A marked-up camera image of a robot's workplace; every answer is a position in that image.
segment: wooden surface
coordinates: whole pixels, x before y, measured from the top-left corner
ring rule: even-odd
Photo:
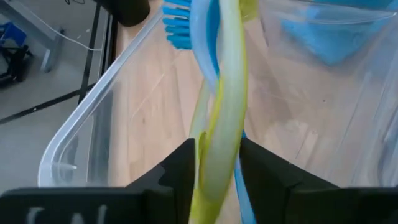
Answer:
[[[161,0],[150,3],[152,17]],[[144,24],[119,26],[118,53]],[[362,153],[355,144],[370,128],[368,121],[377,108],[377,103],[365,104],[361,109],[367,113],[350,120],[363,94],[364,64],[358,58],[364,55],[348,62],[355,62],[354,68],[341,70],[311,61],[271,58],[260,21],[246,23],[245,30],[249,90],[244,128],[248,137],[320,177],[350,184],[353,162],[360,160]],[[165,39],[163,25],[156,25],[120,69],[113,87],[111,185],[131,183],[186,140],[201,81],[192,52],[175,50]],[[378,102],[380,97],[380,83],[375,82],[366,89],[370,102]],[[351,132],[351,142],[341,142],[348,128],[359,131]],[[339,147],[352,150],[337,154]],[[220,222],[240,222],[234,184]]]

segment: gray floor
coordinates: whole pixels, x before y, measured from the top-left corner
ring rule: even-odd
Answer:
[[[88,45],[96,4],[64,0],[20,0],[52,27],[62,27],[65,35]],[[95,48],[101,48],[107,13],[102,9]],[[27,39],[34,62],[26,81],[0,89],[0,119],[80,89],[87,50],[63,40],[57,64],[49,73],[40,71],[44,48]],[[89,84],[98,79],[101,52],[94,52]],[[35,186],[40,158],[59,127],[76,108],[78,97],[0,125],[0,192],[16,187]]]

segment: plastic container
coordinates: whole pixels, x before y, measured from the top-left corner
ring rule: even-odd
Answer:
[[[309,17],[308,9],[328,13]],[[245,23],[248,138],[340,186],[397,185],[396,13],[272,0],[260,10]],[[201,74],[191,51],[167,43],[161,18],[159,11],[52,139],[39,186],[126,185],[124,170],[155,165],[137,159],[143,153],[161,160],[187,138]],[[330,63],[287,32],[286,21],[355,30],[360,43]],[[382,24],[371,32],[375,22]]]

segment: yellow-green brush handle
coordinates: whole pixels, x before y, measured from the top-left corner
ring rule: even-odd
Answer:
[[[196,224],[214,223],[217,219],[231,181],[246,112],[247,63],[239,1],[220,0],[220,9],[224,69],[209,129],[196,138],[198,175],[190,217]],[[198,134],[199,128],[193,129]]]

